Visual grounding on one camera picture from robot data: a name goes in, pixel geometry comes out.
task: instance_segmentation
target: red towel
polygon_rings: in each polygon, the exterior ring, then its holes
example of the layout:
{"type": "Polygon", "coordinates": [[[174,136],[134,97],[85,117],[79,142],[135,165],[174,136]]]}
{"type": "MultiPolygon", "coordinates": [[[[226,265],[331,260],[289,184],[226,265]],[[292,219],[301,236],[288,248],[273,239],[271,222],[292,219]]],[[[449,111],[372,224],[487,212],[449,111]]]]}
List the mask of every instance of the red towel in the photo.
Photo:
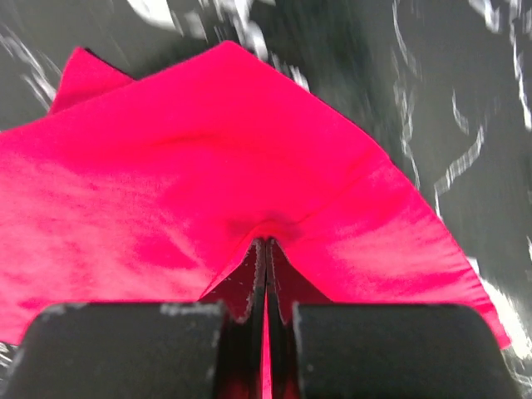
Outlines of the red towel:
{"type": "Polygon", "coordinates": [[[345,303],[459,303],[509,339],[454,239],[363,131],[240,47],[141,81],[76,50],[0,135],[0,339],[52,303],[197,300],[275,237],[345,303]]]}

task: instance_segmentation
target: black table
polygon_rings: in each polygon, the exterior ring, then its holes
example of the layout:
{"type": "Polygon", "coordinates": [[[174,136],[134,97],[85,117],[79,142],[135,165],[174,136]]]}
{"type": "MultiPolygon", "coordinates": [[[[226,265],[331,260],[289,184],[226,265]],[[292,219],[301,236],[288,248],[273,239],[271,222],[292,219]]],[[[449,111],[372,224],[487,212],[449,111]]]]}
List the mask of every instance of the black table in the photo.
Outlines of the black table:
{"type": "Polygon", "coordinates": [[[372,135],[443,218],[532,397],[532,1],[256,0],[220,20],[229,2],[0,2],[0,130],[46,113],[75,46],[138,78],[256,22],[270,62],[372,135]]]}

